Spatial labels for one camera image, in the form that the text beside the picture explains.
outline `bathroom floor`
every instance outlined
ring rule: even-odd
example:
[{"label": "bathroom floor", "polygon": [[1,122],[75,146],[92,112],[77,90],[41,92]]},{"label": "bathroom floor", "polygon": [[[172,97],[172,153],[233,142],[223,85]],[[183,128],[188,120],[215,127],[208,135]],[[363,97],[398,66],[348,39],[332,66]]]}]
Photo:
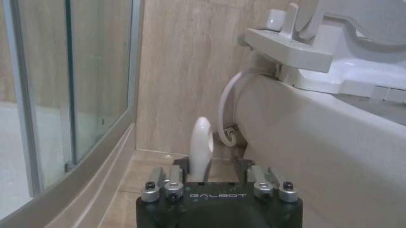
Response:
[{"label": "bathroom floor", "polygon": [[[148,180],[153,167],[163,167],[165,173],[173,159],[183,158],[183,154],[168,154],[151,151],[136,151],[113,200],[107,209],[100,228],[133,228],[135,200],[140,196],[140,189]],[[237,181],[231,161],[212,160],[208,181]]]}]

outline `white floor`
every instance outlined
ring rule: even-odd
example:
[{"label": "white floor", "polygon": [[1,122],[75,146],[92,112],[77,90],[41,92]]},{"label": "white floor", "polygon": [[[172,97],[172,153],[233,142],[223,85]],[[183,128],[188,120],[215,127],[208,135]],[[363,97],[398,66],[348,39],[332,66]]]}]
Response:
[{"label": "white floor", "polygon": [[0,219],[30,197],[16,105],[0,103]]}]

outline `marble wall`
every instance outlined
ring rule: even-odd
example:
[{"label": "marble wall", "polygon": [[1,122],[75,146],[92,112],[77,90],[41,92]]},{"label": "marble wall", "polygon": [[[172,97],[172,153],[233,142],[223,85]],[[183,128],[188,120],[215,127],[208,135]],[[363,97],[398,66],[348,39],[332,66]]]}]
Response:
[{"label": "marble wall", "polygon": [[0,102],[14,102],[13,69],[5,32],[2,1],[0,2]]},{"label": "marble wall", "polygon": [[[199,116],[216,125],[223,88],[248,48],[237,35],[287,0],[145,0],[139,80],[137,149],[188,153]],[[225,123],[231,122],[228,106]],[[215,148],[217,156],[223,149]]]}]

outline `toilet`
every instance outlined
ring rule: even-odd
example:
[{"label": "toilet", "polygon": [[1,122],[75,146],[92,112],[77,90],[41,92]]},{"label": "toilet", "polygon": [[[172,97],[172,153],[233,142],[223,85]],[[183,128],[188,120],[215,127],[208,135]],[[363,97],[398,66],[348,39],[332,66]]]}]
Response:
[{"label": "toilet", "polygon": [[244,158],[295,182],[304,227],[406,227],[406,2],[302,0],[267,22],[244,41],[275,76],[233,94]]}]

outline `metal frame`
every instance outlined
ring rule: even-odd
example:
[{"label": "metal frame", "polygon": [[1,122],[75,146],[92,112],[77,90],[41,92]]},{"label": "metal frame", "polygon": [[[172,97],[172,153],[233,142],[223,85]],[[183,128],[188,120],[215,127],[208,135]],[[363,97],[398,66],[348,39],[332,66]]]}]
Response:
[{"label": "metal frame", "polygon": [[29,90],[32,86],[26,77],[18,4],[14,0],[2,0],[2,3],[8,43],[12,57],[12,71],[20,117],[28,190],[29,196],[34,197],[40,195],[44,189],[42,178],[40,175],[41,170],[36,144],[36,112],[33,110],[34,107],[32,106],[32,104],[34,104],[34,97],[32,90]]},{"label": "metal frame", "polygon": [[[87,182],[93,177],[96,171],[99,170],[103,162],[105,161],[112,149],[125,132],[129,124],[135,121],[135,112],[136,112],[136,96],[137,96],[137,75],[139,75],[139,60],[140,60],[140,33],[141,33],[141,18],[143,18],[143,2],[144,0],[132,0],[132,22],[131,22],[131,46],[129,46],[129,76],[128,76],[128,107],[115,124],[112,125],[108,132],[104,134],[103,138],[92,147],[89,153],[83,158],[79,165],[71,170],[64,179],[49,189],[41,196],[36,197],[30,202],[28,202],[17,211],[14,211],[8,217],[0,221],[0,227],[30,227],[30,228],[42,228],[63,211],[64,207],[73,200],[77,193],[83,190]],[[13,7],[17,7],[14,0],[4,0],[5,9],[14,10]],[[16,48],[16,36],[14,27],[18,19],[17,14],[10,15],[8,12],[8,33],[10,43],[13,45],[13,60],[18,60],[24,56],[21,48]],[[25,67],[21,64],[14,64],[14,72],[22,78],[25,76]],[[26,89],[28,84],[24,84],[22,80],[18,80],[18,86],[24,86]],[[29,107],[29,101],[26,99],[26,94],[21,94],[21,100],[24,105]],[[24,113],[24,121],[29,120],[29,113]],[[24,122],[21,127],[22,133],[25,133],[26,147],[33,149],[34,139],[33,139],[33,130],[30,123]]]}]

